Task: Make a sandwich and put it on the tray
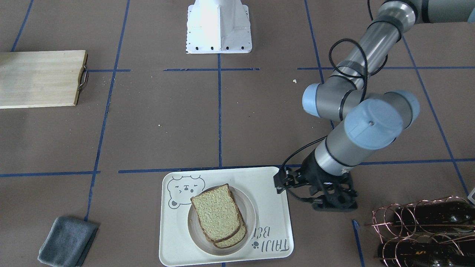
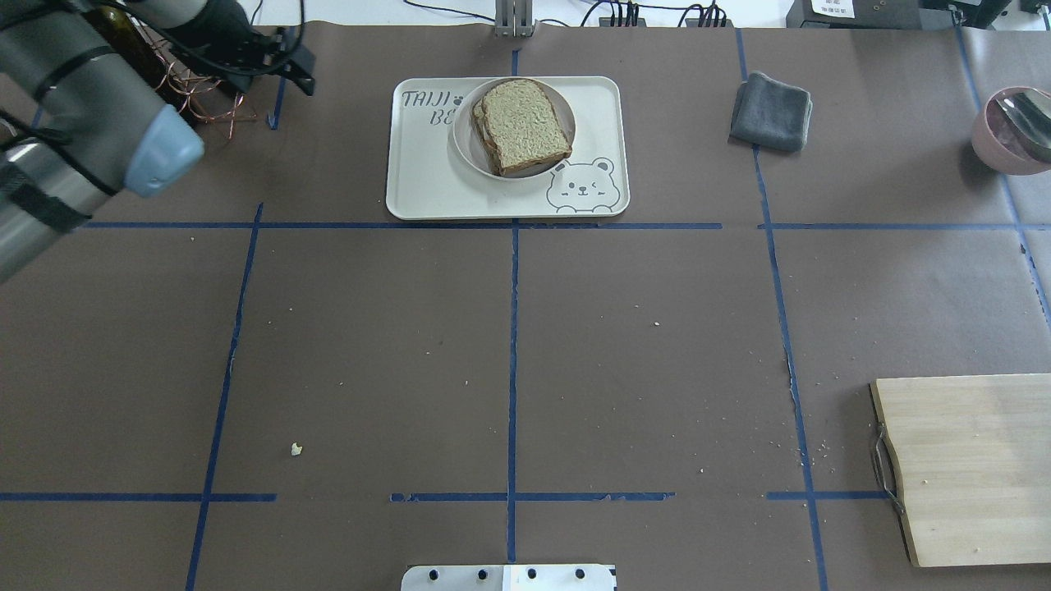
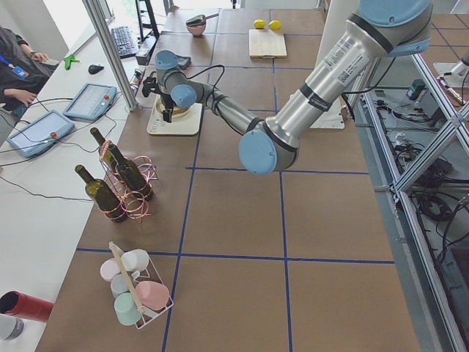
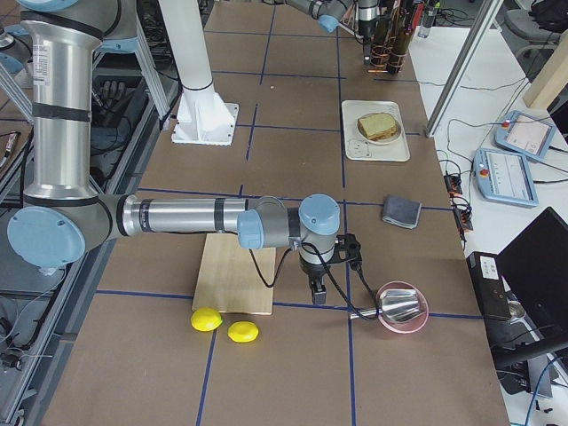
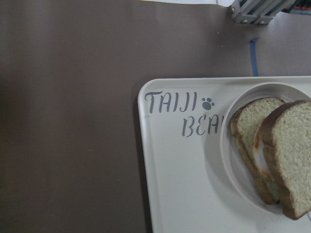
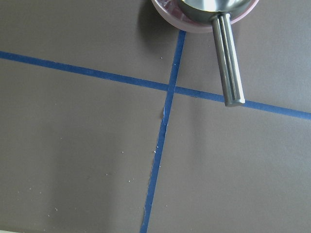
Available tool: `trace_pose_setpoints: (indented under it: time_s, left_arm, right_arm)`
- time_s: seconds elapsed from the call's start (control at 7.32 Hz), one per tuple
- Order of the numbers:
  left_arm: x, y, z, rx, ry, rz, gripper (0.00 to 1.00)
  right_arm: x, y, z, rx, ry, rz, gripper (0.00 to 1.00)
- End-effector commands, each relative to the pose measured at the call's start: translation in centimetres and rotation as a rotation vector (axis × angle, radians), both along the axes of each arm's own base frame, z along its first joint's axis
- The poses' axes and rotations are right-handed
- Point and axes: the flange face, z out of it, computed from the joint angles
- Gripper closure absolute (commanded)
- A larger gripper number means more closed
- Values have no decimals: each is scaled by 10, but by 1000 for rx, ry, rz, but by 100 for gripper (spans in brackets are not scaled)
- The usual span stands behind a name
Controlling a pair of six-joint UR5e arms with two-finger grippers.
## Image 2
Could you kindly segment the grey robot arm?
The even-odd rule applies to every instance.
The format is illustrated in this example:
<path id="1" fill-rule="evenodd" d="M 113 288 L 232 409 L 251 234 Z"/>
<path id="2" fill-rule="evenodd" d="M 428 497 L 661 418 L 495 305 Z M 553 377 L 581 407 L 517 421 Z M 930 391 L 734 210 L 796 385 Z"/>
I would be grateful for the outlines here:
<path id="1" fill-rule="evenodd" d="M 192 72 L 247 90 L 279 76 L 311 96 L 315 57 L 305 24 L 264 34 L 236 1 L 112 1 Z M 11 113 L 2 143 L 2 279 L 86 224 L 114 195 L 151 197 L 188 174 L 205 146 L 176 107 L 86 20 L 98 1 L 4 1 L 2 72 L 47 113 L 30 127 Z"/>

